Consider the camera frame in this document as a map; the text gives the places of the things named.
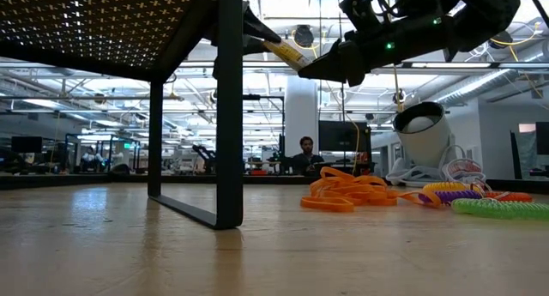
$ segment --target person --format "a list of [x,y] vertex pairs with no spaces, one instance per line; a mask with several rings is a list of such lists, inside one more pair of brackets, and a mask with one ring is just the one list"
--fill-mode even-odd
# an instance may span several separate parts
[[100,154],[95,154],[94,149],[90,146],[86,149],[86,153],[82,156],[80,160],[81,170],[87,172],[88,169],[96,170],[97,167],[100,167],[103,158]]
[[299,140],[303,153],[293,156],[293,169],[299,175],[312,176],[316,173],[314,164],[324,162],[323,157],[312,153],[312,138],[304,136]]

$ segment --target ceiling light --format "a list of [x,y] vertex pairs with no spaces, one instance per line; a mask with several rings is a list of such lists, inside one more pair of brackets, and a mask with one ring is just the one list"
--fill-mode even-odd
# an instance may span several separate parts
[[70,114],[70,116],[71,116],[72,118],[76,118],[76,119],[78,119],[78,120],[89,121],[89,119],[84,118],[84,117],[82,117],[82,116],[80,116],[80,115]]
[[116,121],[111,121],[111,120],[94,120],[94,121],[98,124],[103,124],[106,126],[123,126],[123,124]]
[[85,112],[85,113],[102,113],[102,112],[105,112],[105,111],[100,111],[100,110],[72,110],[72,111],[59,111],[59,112],[62,112],[62,113],[75,113],[75,112]]
[[546,69],[547,63],[501,63],[501,69]]
[[9,110],[10,112],[26,112],[26,113],[54,113],[53,110]]
[[110,135],[79,135],[76,136],[79,140],[83,141],[110,141],[111,136]]
[[49,108],[58,108],[61,106],[58,103],[50,100],[27,99],[27,100],[23,100],[23,102],[34,104],[37,106],[49,107]]
[[489,68],[491,63],[412,63],[412,68],[421,69],[478,69]]
[[278,145],[277,141],[245,142],[244,146],[270,146]]
[[[213,68],[213,61],[184,61],[179,68]],[[250,68],[288,68],[288,65],[282,61],[244,61],[243,69]]]

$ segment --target orange coiled cable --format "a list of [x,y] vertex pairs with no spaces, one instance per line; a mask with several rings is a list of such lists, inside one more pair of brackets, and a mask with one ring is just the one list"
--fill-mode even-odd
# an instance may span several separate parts
[[[323,167],[321,179],[310,185],[311,196],[301,199],[301,207],[353,212],[355,206],[396,206],[397,198],[403,198],[420,205],[438,207],[440,199],[431,192],[400,193],[389,189],[383,179],[374,176],[359,176],[340,172],[331,167]],[[417,195],[429,197],[430,202],[421,201]]]

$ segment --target white pillar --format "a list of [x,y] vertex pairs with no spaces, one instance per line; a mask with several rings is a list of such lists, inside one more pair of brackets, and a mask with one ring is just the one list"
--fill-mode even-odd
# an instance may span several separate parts
[[318,154],[317,83],[289,76],[284,96],[286,112],[286,156],[301,153],[299,140],[309,136],[314,142],[313,153]]

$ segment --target white cable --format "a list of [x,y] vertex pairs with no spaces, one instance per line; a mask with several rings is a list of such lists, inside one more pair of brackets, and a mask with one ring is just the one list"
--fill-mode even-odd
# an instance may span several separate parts
[[[461,150],[462,157],[445,163],[449,151],[454,148]],[[450,145],[444,150],[438,168],[415,166],[406,169],[404,165],[404,159],[398,159],[393,166],[393,171],[387,175],[386,179],[393,185],[403,183],[412,187],[423,187],[432,182],[452,181],[473,184],[486,180],[486,175],[482,173],[480,165],[474,160],[467,159],[463,148],[457,145]]]

